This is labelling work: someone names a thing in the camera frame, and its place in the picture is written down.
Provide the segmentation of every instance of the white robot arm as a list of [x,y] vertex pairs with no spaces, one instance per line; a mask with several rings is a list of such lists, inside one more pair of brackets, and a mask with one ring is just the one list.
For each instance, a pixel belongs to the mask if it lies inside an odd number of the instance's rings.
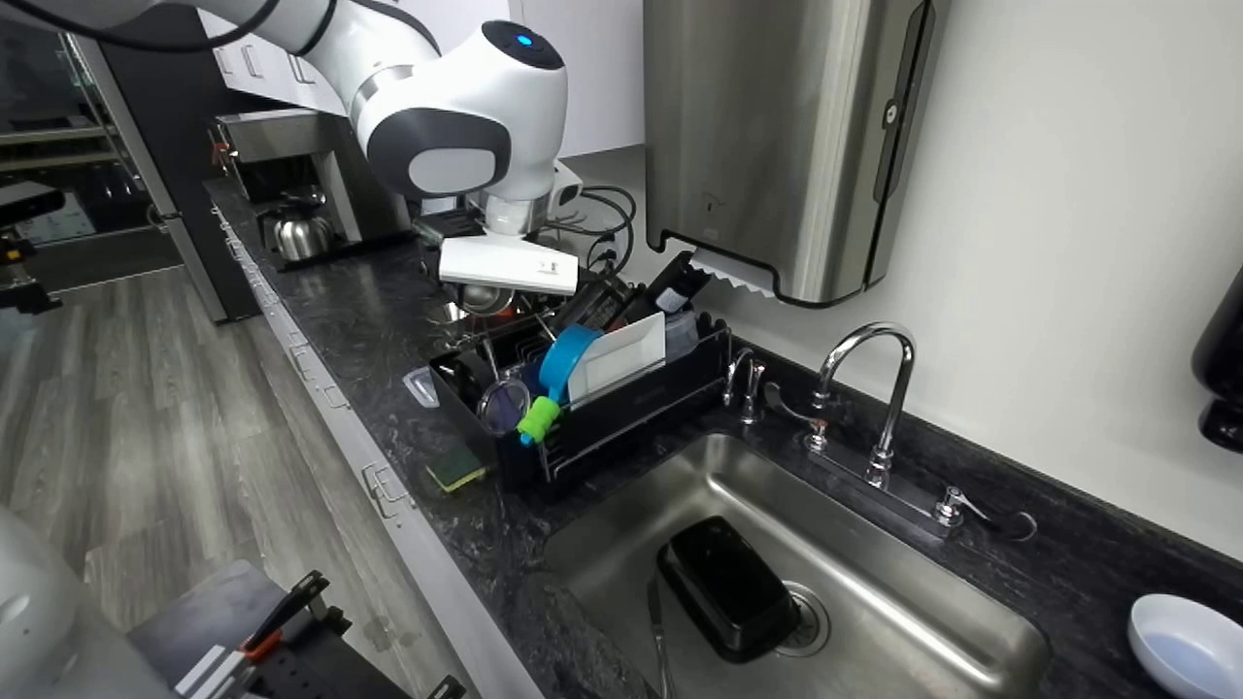
[[569,296],[577,260],[524,246],[556,182],[567,66],[519,24],[483,24],[439,55],[431,32],[375,0],[7,0],[80,28],[116,28],[156,4],[191,4],[304,55],[340,97],[386,186],[408,197],[484,193],[484,239],[444,246],[445,282]]

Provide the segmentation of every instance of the white wall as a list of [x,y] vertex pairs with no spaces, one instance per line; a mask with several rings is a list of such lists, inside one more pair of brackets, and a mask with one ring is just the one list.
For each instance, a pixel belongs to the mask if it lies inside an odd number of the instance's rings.
[[1243,458],[1190,371],[1243,263],[1240,0],[957,0],[897,224],[834,310],[714,305],[802,365],[900,323],[915,415],[1243,560]]

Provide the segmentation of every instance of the sink basin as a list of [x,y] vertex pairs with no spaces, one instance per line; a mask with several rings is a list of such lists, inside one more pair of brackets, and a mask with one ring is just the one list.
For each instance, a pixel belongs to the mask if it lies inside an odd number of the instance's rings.
[[714,655],[660,582],[672,696],[1032,696],[1042,628],[730,435],[665,458],[550,537],[546,573],[656,688],[647,582],[678,529],[726,518],[799,602],[799,628],[748,665]]

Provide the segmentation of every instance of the granite countertop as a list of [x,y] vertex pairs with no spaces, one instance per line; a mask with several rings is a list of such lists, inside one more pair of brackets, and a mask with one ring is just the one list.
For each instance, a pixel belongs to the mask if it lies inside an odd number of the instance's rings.
[[[814,463],[796,455],[796,431],[780,419],[738,431],[738,415],[704,408],[694,419],[656,422],[637,448],[606,452],[608,467],[569,498],[507,494],[497,477],[444,498],[423,467],[462,448],[462,435],[435,411],[421,411],[398,384],[402,371],[454,345],[444,290],[421,246],[396,235],[325,263],[275,270],[256,246],[253,208],[235,189],[208,182],[208,193],[545,696],[647,696],[643,677],[538,573],[546,537],[708,431],[733,431],[793,471],[812,471]],[[806,384],[802,367],[775,358],[769,358],[769,376],[786,376],[793,387]],[[866,455],[881,402],[849,387],[839,397],[834,435],[846,452]],[[1138,593],[1190,593],[1243,619],[1240,564],[941,426],[906,419],[894,471],[957,480],[990,514],[1026,510],[1042,520],[1032,545],[1015,545],[969,524],[945,545],[888,529],[1048,638],[1051,661],[1036,696],[1162,696],[1127,648],[1127,608]]]

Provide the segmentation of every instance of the soap dispenser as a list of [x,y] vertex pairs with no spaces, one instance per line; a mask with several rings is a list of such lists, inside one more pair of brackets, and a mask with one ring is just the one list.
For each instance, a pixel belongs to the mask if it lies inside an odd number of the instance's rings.
[[1199,415],[1199,435],[1226,452],[1243,452],[1243,270],[1216,305],[1192,365],[1199,384],[1216,392]]

